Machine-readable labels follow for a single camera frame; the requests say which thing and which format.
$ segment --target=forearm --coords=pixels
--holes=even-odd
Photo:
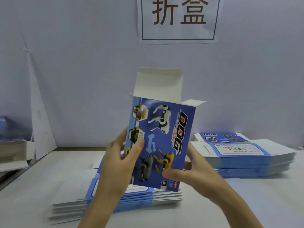
[[[104,228],[113,214],[118,200],[103,195],[95,196],[85,211],[78,228]]]
[[[230,186],[218,194],[216,203],[231,228],[263,228],[247,203]]]

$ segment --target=hand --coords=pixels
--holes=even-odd
[[[128,156],[121,160],[120,152],[124,149],[123,142],[126,140],[127,128],[109,143],[103,157],[99,183],[95,197],[100,195],[118,200],[125,193],[132,176],[136,160],[143,149],[144,139],[139,138],[132,146]]]
[[[212,168],[205,158],[189,142],[187,155],[191,162],[185,162],[183,170],[165,169],[163,176],[174,181],[181,181],[192,186],[199,194],[214,203],[221,189],[230,185]]]

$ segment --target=person's right hand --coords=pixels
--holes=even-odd
[[[191,162],[185,162],[183,170],[165,169],[163,177],[181,181],[192,186],[199,194],[217,204],[222,190],[230,189],[230,185],[212,168],[205,158],[189,142],[187,155]]]

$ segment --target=white wall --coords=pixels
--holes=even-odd
[[[304,143],[304,0],[225,0],[208,45],[139,44],[136,0],[15,3],[58,146],[113,140],[141,66],[181,68],[182,100],[208,101],[193,132]]]
[[[6,115],[21,129],[14,131],[31,136],[32,121],[26,52],[20,22],[13,0],[0,4],[0,114]]]

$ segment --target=yellow label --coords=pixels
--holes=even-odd
[[[127,152],[126,152],[126,157],[127,157],[127,155],[129,154],[130,150],[131,150],[131,148],[128,147],[128,148],[127,148]]]

